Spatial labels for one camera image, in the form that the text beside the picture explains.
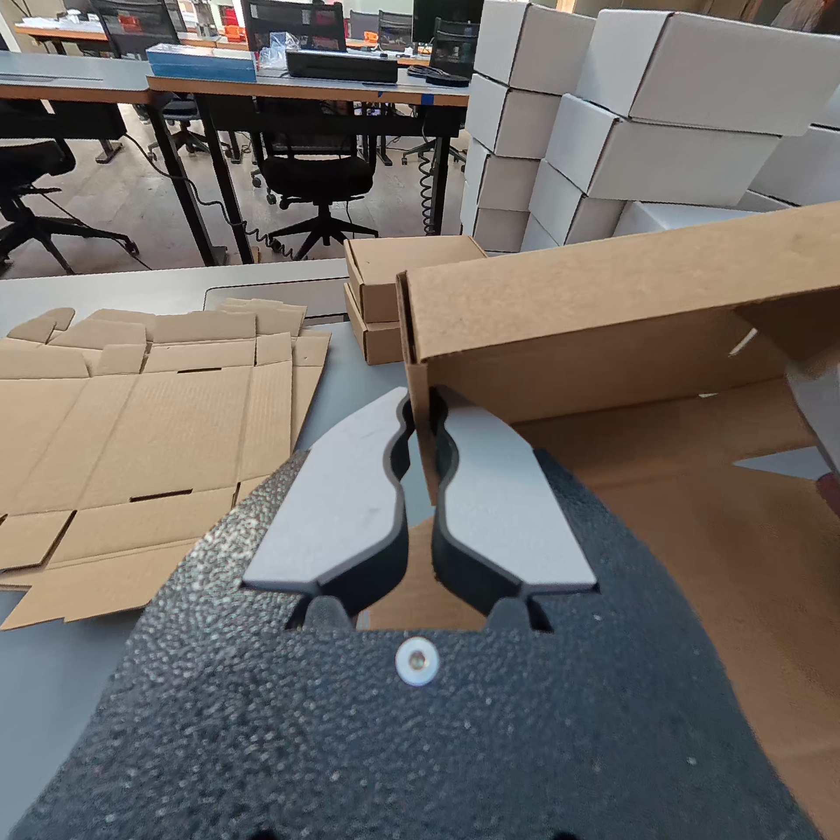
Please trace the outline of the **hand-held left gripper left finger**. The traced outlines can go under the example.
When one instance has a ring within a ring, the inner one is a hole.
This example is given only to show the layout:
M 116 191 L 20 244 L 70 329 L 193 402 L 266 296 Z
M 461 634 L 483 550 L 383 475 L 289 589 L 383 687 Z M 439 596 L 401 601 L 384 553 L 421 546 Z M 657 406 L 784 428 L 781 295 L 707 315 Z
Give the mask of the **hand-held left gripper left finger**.
M 309 449 L 243 574 L 245 587 L 331 596 L 350 616 L 402 581 L 409 535 L 401 480 L 414 422 L 398 386 Z

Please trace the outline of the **brown cardboard folding box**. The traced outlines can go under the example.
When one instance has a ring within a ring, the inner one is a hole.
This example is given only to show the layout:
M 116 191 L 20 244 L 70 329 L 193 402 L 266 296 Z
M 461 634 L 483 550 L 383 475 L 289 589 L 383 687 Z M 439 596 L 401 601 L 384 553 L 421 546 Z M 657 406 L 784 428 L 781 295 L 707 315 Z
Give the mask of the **brown cardboard folding box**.
M 411 268 L 396 287 L 432 503 L 447 385 L 662 561 L 782 781 L 838 838 L 838 476 L 784 375 L 838 358 L 838 203 Z

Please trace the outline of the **stack of flat cardboard sheets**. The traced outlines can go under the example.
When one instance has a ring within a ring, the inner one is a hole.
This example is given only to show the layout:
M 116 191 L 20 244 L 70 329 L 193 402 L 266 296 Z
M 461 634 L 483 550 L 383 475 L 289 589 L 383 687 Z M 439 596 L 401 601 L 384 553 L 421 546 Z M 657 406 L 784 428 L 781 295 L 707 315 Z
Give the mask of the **stack of flat cardboard sheets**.
M 61 309 L 2 338 L 3 631 L 147 606 L 287 461 L 332 337 L 305 314 Z

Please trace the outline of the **stack of white cardboard boxes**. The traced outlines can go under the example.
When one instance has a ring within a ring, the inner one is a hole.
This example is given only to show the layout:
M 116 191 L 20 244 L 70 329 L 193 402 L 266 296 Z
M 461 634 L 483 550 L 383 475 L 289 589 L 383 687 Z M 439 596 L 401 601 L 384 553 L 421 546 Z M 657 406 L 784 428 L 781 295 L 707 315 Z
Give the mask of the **stack of white cardboard boxes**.
M 508 254 L 608 238 L 631 203 L 735 207 L 838 88 L 838 23 L 486 2 L 464 234 Z

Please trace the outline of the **blue flat box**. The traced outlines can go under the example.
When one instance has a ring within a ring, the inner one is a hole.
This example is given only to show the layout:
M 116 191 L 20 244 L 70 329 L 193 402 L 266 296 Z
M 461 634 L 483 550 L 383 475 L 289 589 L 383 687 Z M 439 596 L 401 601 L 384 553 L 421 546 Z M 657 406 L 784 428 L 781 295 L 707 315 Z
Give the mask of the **blue flat box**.
M 159 44 L 145 54 L 156 77 L 256 82 L 255 59 L 247 49 Z

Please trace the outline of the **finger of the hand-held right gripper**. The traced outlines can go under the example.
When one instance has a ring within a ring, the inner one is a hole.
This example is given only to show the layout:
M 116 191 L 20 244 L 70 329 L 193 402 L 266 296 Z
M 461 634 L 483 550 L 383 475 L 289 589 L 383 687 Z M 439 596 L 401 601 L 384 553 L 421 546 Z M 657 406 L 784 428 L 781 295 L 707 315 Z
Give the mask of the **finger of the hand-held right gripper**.
M 839 363 L 828 358 L 819 364 L 788 360 L 785 379 L 804 424 L 827 466 L 839 475 Z

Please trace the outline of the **black office chair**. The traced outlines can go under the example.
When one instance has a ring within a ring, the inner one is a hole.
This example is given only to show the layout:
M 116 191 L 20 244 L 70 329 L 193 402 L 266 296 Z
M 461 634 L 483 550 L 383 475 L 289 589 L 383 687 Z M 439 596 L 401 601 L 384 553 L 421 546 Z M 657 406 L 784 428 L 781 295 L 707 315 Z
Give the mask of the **black office chair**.
M 91 227 L 77 217 L 36 215 L 25 197 L 48 197 L 58 187 L 38 187 L 44 177 L 72 172 L 77 165 L 69 147 L 73 140 L 119 140 L 126 133 L 115 102 L 52 100 L 47 109 L 39 99 L 4 99 L 1 113 L 1 211 L 6 220 L 1 231 L 1 271 L 11 266 L 10 256 L 30 240 L 39 242 L 68 275 L 67 259 L 54 244 L 55 236 L 110 239 L 137 257 L 138 246 L 126 234 Z
M 343 8 L 340 3 L 243 2 L 248 47 L 255 54 L 269 45 L 286 49 L 314 49 L 346 52 Z M 347 116 L 350 105 L 344 101 L 258 100 L 266 114 L 282 117 Z M 258 164 L 266 186 L 280 199 L 280 208 L 291 204 L 311 204 L 317 215 L 267 235 L 272 250 L 281 250 L 286 236 L 307 234 L 295 255 L 305 257 L 322 240 L 343 243 L 347 235 L 379 236 L 376 229 L 342 222 L 331 213 L 333 204 L 348 206 L 363 198 L 373 186 L 375 164 L 359 152 L 355 134 L 324 135 L 294 133 L 261 134 L 263 157 Z

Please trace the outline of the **grey desk with wooden edge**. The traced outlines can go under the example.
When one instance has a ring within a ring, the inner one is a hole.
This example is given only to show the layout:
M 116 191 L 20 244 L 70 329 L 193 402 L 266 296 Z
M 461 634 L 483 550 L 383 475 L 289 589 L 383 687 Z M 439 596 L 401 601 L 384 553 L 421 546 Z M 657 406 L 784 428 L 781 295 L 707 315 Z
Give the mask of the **grey desk with wooden edge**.
M 182 158 L 163 115 L 165 93 L 152 90 L 144 60 L 99 59 L 2 51 L 2 102 L 49 102 L 44 114 L 2 109 L 3 140 L 119 140 L 128 131 L 120 103 L 146 107 L 165 172 L 174 187 L 205 266 L 223 266 L 227 250 L 211 244 Z
M 191 94 L 205 129 L 217 186 L 241 261 L 254 263 L 251 243 L 240 213 L 227 158 L 218 132 L 245 132 L 256 140 L 263 133 L 291 129 L 294 133 L 355 134 L 378 138 L 423 136 L 434 140 L 427 235 L 441 235 L 445 211 L 450 142 L 460 132 L 469 103 L 467 87 L 443 87 L 411 77 L 399 69 L 397 82 L 377 84 L 355 80 L 271 77 L 258 74 L 254 82 L 148 76 L 152 91 Z M 348 102 L 349 115 L 282 117 L 266 114 L 258 100 Z

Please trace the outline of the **black monitor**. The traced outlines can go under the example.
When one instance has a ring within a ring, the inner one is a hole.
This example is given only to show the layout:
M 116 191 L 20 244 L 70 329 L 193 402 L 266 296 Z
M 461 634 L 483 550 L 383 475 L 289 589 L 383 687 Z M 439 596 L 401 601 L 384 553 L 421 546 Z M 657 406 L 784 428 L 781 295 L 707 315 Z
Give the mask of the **black monitor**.
M 413 1 L 413 41 L 431 44 L 438 18 L 459 24 L 480 23 L 483 1 Z

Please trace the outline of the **black long case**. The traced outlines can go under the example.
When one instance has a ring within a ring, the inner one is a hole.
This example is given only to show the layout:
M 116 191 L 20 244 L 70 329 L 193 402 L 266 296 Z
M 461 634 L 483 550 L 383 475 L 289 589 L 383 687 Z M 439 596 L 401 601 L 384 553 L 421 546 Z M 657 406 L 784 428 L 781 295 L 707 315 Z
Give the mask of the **black long case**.
M 289 49 L 286 52 L 290 77 L 331 81 L 355 81 L 395 85 L 397 60 L 381 53 Z

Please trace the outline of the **black mesh chair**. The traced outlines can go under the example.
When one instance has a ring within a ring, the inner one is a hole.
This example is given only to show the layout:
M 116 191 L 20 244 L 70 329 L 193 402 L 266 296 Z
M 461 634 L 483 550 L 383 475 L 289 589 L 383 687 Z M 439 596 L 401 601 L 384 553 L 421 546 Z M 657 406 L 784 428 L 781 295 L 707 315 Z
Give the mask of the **black mesh chair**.
M 117 58 L 146 60 L 146 52 L 152 47 L 182 46 L 165 2 L 92 1 L 91 6 Z M 209 153 L 206 137 L 190 128 L 200 119 L 194 96 L 170 93 L 161 105 L 161 116 L 168 123 L 178 124 L 171 136 L 177 151 L 186 148 L 189 154 Z
M 413 52 L 413 16 L 380 10 L 377 24 L 378 48 L 388 53 Z
M 429 68 L 438 75 L 469 79 L 474 73 L 480 25 L 436 17 Z

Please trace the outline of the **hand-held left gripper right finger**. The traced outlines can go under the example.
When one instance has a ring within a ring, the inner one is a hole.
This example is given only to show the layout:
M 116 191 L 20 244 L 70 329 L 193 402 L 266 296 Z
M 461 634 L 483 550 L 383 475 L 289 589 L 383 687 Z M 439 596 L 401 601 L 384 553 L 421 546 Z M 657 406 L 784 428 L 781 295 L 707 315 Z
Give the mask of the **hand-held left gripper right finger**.
M 433 390 L 431 409 L 438 581 L 484 616 L 504 599 L 596 591 L 593 568 L 532 446 L 448 386 Z

